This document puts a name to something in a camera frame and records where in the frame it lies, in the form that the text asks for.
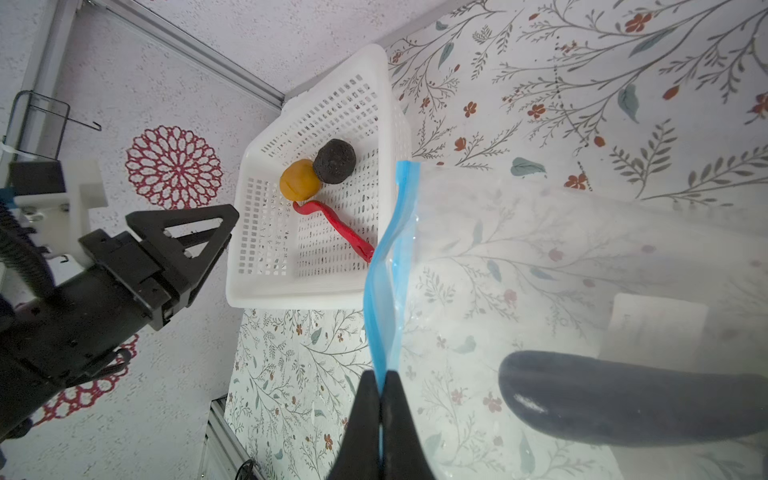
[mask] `white plastic basket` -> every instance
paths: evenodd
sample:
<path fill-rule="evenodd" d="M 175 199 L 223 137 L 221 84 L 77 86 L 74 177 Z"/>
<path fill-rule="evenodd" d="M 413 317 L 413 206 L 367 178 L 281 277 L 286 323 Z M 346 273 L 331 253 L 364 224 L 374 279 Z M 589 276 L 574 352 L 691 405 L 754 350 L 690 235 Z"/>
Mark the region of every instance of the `white plastic basket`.
<path fill-rule="evenodd" d="M 368 45 L 295 100 L 243 155 L 227 258 L 227 301 L 243 308 L 362 308 L 368 265 L 320 214 L 302 216 L 280 193 L 280 175 L 314 159 L 330 139 L 355 149 L 350 178 L 323 185 L 331 206 L 374 247 L 395 205 L 395 163 L 408 160 L 411 132 L 392 97 L 387 57 Z"/>

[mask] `ziplock bag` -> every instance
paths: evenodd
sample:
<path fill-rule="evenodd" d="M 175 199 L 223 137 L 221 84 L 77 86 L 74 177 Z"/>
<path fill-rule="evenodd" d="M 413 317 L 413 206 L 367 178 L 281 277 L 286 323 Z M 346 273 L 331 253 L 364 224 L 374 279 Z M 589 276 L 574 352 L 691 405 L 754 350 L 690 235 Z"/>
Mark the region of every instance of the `ziplock bag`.
<path fill-rule="evenodd" d="M 410 162 L 396 176 L 366 331 L 436 476 L 762 478 L 764 214 Z"/>

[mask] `black clay ball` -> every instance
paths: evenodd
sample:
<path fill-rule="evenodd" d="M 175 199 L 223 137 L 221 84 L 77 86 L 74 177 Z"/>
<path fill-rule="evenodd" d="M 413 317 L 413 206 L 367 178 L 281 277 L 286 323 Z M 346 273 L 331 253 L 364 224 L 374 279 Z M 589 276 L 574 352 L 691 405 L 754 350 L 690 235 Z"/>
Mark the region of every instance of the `black clay ball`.
<path fill-rule="evenodd" d="M 355 170 L 355 150 L 344 140 L 334 138 L 317 152 L 312 164 L 317 177 L 324 184 L 340 184 Z"/>

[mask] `robotic arm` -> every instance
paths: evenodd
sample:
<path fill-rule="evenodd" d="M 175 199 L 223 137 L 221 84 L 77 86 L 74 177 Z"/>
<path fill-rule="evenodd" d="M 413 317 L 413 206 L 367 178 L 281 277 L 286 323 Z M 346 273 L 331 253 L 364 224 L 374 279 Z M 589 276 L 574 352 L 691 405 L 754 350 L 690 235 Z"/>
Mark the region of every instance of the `robotic arm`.
<path fill-rule="evenodd" d="M 189 306 L 227 247 L 231 205 L 133 212 L 123 232 L 96 230 L 79 242 L 94 261 L 59 286 L 13 216 L 0 207 L 0 260 L 37 296 L 16 311 L 0 298 L 0 442 L 31 428 L 29 416 L 61 390 L 124 369 L 118 347 L 149 324 L 159 330 Z M 221 219 L 217 228 L 172 237 L 170 227 Z M 197 257 L 185 250 L 207 242 Z M 122 362 L 112 365 L 120 357 Z"/>

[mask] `red circular floral pattern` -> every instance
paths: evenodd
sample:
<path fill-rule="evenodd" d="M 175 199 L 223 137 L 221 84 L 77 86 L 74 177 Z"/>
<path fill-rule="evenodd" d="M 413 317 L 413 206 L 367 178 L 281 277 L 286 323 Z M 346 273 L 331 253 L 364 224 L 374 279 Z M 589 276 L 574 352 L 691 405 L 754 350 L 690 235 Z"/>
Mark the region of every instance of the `red circular floral pattern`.
<path fill-rule="evenodd" d="M 121 348 L 128 349 L 131 352 L 131 358 L 136 356 L 136 342 L 139 335 L 134 335 L 130 342 L 120 345 Z M 105 376 L 103 379 L 95 382 L 86 382 L 82 385 L 74 386 L 60 392 L 53 399 L 48 400 L 33 416 L 35 426 L 53 419 L 63 419 L 79 409 L 86 409 L 93 406 L 96 400 L 107 392 L 114 390 L 118 380 L 128 374 L 125 367 L 114 375 Z"/>
<path fill-rule="evenodd" d="M 221 187 L 221 162 L 205 139 L 161 125 L 145 130 L 127 150 L 128 180 L 136 193 L 166 210 L 204 207 Z"/>

